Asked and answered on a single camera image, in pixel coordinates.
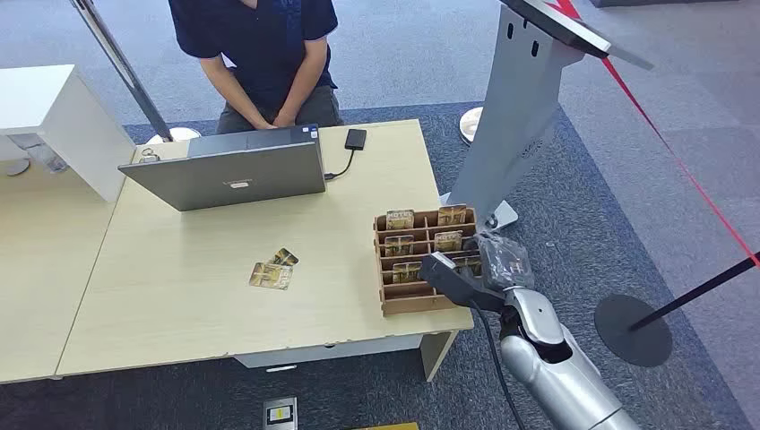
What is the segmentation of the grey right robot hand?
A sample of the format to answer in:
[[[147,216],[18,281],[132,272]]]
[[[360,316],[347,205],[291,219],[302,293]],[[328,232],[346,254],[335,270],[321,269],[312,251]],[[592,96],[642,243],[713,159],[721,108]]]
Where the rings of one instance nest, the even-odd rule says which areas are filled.
[[[475,236],[483,284],[487,289],[534,288],[535,276],[527,250],[514,240],[494,230],[480,231]]]

